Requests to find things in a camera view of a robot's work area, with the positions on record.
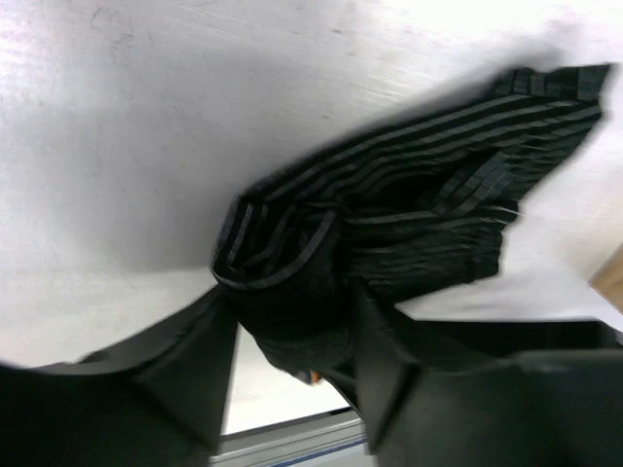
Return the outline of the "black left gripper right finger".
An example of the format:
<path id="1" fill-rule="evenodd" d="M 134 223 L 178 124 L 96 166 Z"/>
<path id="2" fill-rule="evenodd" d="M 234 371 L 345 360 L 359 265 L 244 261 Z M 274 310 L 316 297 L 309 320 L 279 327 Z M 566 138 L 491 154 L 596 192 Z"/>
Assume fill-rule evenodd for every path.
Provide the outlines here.
<path id="1" fill-rule="evenodd" d="M 372 452 L 619 452 L 622 350 L 599 321 L 415 321 L 357 284 Z"/>

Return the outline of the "black pinstriped underwear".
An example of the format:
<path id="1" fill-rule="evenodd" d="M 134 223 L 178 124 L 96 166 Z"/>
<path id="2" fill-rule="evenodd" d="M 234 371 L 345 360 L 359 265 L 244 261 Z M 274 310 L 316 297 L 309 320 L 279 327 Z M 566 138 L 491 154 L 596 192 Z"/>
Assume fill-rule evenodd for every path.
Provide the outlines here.
<path id="1" fill-rule="evenodd" d="M 509 70 L 242 191 L 211 270 L 267 361 L 292 377 L 349 370 L 357 281 L 394 305 L 495 276 L 522 201 L 603 119 L 611 71 Z"/>

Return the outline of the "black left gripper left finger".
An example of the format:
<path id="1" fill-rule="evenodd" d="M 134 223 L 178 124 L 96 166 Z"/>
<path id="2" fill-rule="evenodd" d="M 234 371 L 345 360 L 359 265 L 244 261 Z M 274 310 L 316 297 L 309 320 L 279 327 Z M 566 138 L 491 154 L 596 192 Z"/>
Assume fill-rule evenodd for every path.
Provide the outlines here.
<path id="1" fill-rule="evenodd" d="M 81 362 L 91 369 L 129 370 L 141 395 L 208 449 L 217 450 L 237 334 L 238 322 L 215 287 Z"/>

